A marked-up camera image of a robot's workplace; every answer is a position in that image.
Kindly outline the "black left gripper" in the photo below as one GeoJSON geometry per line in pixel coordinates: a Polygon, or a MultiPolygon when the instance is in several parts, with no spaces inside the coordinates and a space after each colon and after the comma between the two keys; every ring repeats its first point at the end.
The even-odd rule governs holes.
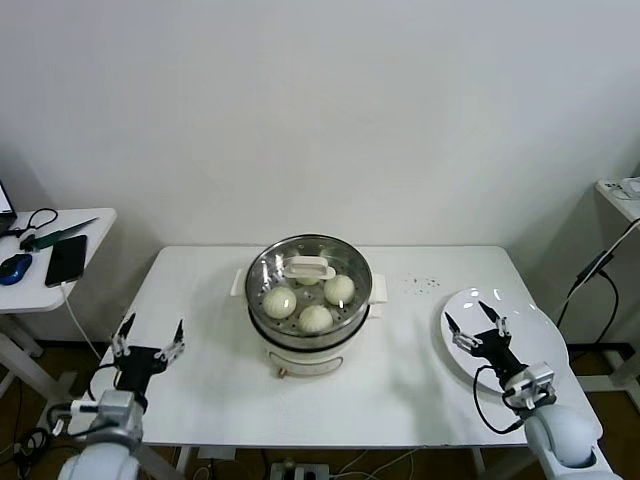
{"type": "Polygon", "coordinates": [[[185,348],[183,319],[180,320],[173,341],[165,348],[132,346],[127,343],[128,334],[133,326],[136,313],[125,319],[111,339],[114,364],[120,375],[116,382],[117,390],[145,392],[151,377],[163,373],[167,360],[175,360],[185,348]]]}

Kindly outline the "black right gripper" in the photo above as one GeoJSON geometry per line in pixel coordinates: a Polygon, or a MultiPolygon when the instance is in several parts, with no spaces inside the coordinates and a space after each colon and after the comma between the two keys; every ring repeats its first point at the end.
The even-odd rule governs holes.
{"type": "Polygon", "coordinates": [[[452,341],[462,350],[472,350],[472,356],[486,359],[493,367],[498,382],[507,383],[524,371],[526,365],[520,362],[510,349],[511,337],[507,327],[507,317],[501,316],[483,301],[479,301],[479,306],[497,329],[470,336],[460,329],[448,312],[444,312],[452,341]]]}

